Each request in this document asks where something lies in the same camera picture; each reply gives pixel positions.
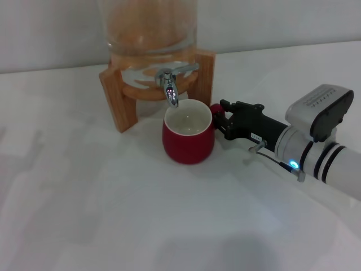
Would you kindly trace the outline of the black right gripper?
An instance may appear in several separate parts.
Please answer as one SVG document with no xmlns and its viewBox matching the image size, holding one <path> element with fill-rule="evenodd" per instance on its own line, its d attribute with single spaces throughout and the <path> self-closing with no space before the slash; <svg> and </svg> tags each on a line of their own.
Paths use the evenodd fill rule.
<svg viewBox="0 0 361 271">
<path fill-rule="evenodd" d="M 221 112 L 215 114 L 215 127 L 229 140 L 246 138 L 254 143 L 264 140 L 266 149 L 274 150 L 280 135 L 288 127 L 264 115 L 262 104 L 230 103 L 225 99 L 219 104 L 224 112 L 232 113 L 229 119 Z"/>
</svg>

